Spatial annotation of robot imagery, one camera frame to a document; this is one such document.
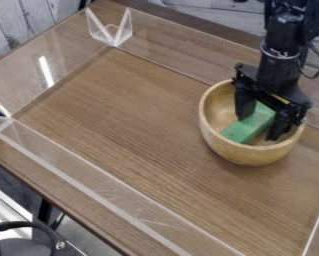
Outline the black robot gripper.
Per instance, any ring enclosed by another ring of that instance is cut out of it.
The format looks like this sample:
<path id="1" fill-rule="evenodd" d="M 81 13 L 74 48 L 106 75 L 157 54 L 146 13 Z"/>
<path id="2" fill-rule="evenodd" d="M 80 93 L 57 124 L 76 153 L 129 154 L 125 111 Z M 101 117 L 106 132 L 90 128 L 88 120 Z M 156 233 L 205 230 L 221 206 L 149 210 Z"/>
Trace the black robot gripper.
<path id="1" fill-rule="evenodd" d="M 301 92 L 297 81 L 276 83 L 271 76 L 264 77 L 260 69 L 244 63 L 235 65 L 235 114 L 239 120 L 249 117 L 260 102 L 276 113 L 265 136 L 267 141 L 276 141 L 293 126 L 303 122 L 311 108 L 311 100 Z"/>

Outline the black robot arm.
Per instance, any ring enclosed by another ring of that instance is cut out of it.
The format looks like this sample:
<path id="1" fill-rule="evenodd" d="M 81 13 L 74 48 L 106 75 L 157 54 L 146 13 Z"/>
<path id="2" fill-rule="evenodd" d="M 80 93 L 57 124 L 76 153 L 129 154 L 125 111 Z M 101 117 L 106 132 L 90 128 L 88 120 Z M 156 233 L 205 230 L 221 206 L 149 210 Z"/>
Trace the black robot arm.
<path id="1" fill-rule="evenodd" d="M 275 141 L 312 107 L 299 79 L 307 54 L 317 51 L 312 40 L 319 36 L 319 0 L 264 0 L 264 29 L 259 65 L 235 65 L 235 115 L 244 120 L 259 103 L 272 109 L 265 138 Z"/>

